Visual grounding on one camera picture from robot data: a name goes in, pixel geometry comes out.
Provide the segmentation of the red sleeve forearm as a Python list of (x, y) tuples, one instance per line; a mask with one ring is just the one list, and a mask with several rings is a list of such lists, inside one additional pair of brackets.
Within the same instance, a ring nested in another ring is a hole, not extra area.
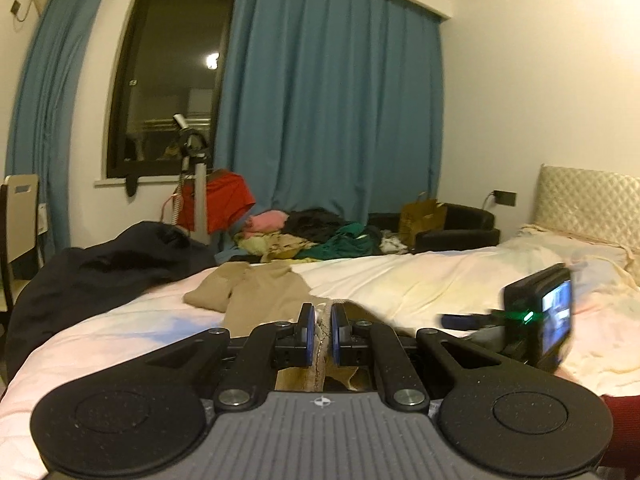
[(611, 412), (613, 433), (601, 466), (620, 468), (627, 479), (639, 475), (640, 396), (602, 396)]

